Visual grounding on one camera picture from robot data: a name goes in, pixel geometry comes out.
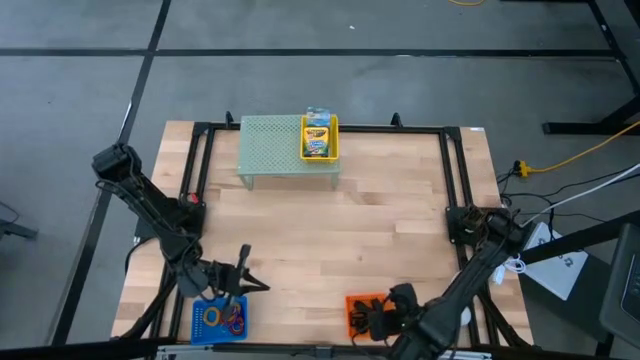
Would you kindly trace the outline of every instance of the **black floor stripe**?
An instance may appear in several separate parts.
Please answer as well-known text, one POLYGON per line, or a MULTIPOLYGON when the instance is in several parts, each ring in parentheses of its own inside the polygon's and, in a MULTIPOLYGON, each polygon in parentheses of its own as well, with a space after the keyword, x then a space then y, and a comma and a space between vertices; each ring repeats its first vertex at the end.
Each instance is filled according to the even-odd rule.
POLYGON ((0 56, 78 56, 78 57, 107 57, 107 56, 145 56, 147 49, 128 48, 0 48, 0 56))
MULTIPOLYGON (((170 5, 171 0, 163 0, 162 6, 160 7, 158 19, 156 20, 156 25, 153 29, 149 46, 145 51, 145 57, 142 62, 140 73, 138 74, 138 80, 136 81, 133 95, 131 96, 127 116, 125 117, 125 121, 118 137, 118 140, 121 142, 126 143, 129 140, 133 122, 138 112, 138 107, 140 106, 140 100, 142 99, 142 93, 144 92, 144 87, 147 83, 147 78, 149 77, 149 71, 153 62, 153 51, 158 46, 170 5)), ((82 290, 84 289, 87 275, 91 269, 91 262, 93 261, 93 256, 98 245, 98 239, 100 238, 100 232, 102 231, 102 226, 107 216, 107 209, 109 208, 109 202, 111 200, 111 194, 105 191, 99 191, 98 194, 93 212, 87 223, 87 230, 85 231, 82 239, 80 258, 75 264, 75 269, 72 270, 73 275, 71 277, 68 291, 61 299, 62 308, 59 312, 60 316, 53 320, 55 325, 52 325, 52 345, 64 345, 67 342, 71 326, 73 325, 73 319, 78 308, 78 303, 80 302, 82 290)))
POLYGON ((511 58, 609 58, 611 49, 159 49, 155 56, 414 56, 511 58))

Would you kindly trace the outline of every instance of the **orange tray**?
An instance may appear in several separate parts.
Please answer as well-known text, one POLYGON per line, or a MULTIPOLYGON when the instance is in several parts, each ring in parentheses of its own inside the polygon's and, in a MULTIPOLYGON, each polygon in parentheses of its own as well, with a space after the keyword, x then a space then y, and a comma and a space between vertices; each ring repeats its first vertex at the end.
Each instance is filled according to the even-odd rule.
MULTIPOLYGON (((383 302, 384 299, 387 297, 387 294, 385 293, 376 293, 376 294, 362 294, 362 295, 349 295, 345 297, 345 303, 346 303, 346 312, 347 312, 347 333, 349 334, 349 338, 353 337, 357 332, 356 329, 351 327, 351 313, 355 310, 355 302, 356 301, 362 301, 365 305, 371 307, 371 302, 374 299, 378 299, 380 300, 380 302, 383 302)), ((384 306, 383 306, 384 310, 393 310, 395 307, 393 306, 393 303, 390 301, 387 301, 384 306)), ((358 334, 356 335, 356 339, 357 338, 368 338, 369 337, 369 331, 367 330, 367 332, 363 333, 363 334, 358 334)))

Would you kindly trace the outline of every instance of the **wooden tabletop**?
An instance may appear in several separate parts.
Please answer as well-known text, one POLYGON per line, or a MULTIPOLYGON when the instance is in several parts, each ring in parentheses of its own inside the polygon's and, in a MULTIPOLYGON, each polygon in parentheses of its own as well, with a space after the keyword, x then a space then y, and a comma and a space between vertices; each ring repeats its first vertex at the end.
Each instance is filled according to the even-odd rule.
MULTIPOLYGON (((187 121, 166 124, 152 181, 168 196, 179 192, 192 127, 187 121)), ((461 131, 476 205, 499 206, 484 130, 461 131)), ((251 244, 251 273, 271 286, 268 292, 248 295, 246 342, 350 344, 346 295, 386 293, 411 282, 424 303, 445 290, 458 265, 445 225, 448 203, 436 135, 341 133, 337 190, 331 190, 326 177, 258 177, 251 192, 236 174, 239 135, 215 133, 200 242, 203 259, 233 264, 240 246, 251 244)), ((461 202, 452 143, 449 148, 461 202)), ((133 254, 112 335, 127 331, 149 305, 162 267, 157 240, 133 254)), ((491 287, 491 294, 518 334, 532 342, 517 276, 508 273, 501 286, 491 287)), ((173 298, 165 308, 161 335, 168 332, 173 298)), ((184 303, 181 341, 190 339, 193 300, 184 303)), ((481 306, 476 307, 481 340, 488 342, 481 306)), ((466 328, 461 331, 461 346, 468 344, 467 334, 466 328)))

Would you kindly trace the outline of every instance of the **blue tray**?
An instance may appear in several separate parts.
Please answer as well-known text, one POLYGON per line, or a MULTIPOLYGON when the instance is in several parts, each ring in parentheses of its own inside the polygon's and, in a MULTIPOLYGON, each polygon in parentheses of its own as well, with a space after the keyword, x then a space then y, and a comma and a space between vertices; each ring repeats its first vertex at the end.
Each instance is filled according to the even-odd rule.
MULTIPOLYGON (((191 320, 191 343, 194 345, 219 344, 238 340, 245 340, 249 332, 249 317, 247 316, 247 298, 241 296, 236 301, 242 307, 241 313, 244 318, 244 331, 240 335, 233 335, 226 325, 218 324, 209 326, 204 323, 203 316, 205 311, 210 307, 215 307, 220 312, 224 307, 227 299, 218 298, 212 302, 204 300, 196 300, 193 303, 193 317, 191 320)), ((213 313, 209 314, 209 320, 214 321, 213 313)))

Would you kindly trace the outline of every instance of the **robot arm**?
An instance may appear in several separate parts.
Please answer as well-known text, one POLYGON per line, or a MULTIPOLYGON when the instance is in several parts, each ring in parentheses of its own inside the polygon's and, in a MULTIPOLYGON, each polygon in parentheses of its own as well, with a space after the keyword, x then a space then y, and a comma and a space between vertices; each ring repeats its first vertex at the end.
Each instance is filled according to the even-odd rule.
POLYGON ((238 296, 252 291, 266 291, 269 286, 249 274, 245 267, 251 246, 240 250, 236 266, 201 260, 202 225, 206 205, 165 196, 142 173, 141 161, 132 147, 114 144, 93 158, 93 170, 98 177, 96 186, 124 201, 152 230, 160 242, 171 278, 136 325, 123 337, 140 337, 152 316, 177 284, 185 297, 199 296, 211 287, 216 296, 228 295, 224 311, 230 310, 238 296), (240 285, 240 280, 251 285, 240 285))
POLYGON ((389 295, 395 310, 385 311, 383 316, 376 311, 368 314, 373 340, 400 334, 387 355, 389 359, 437 359, 449 349, 457 340, 464 308, 472 304, 495 268, 521 251, 530 233, 530 226, 515 224, 504 209, 469 208, 459 220, 457 225, 480 239, 476 254, 442 296, 418 306, 413 287, 401 284, 389 295))

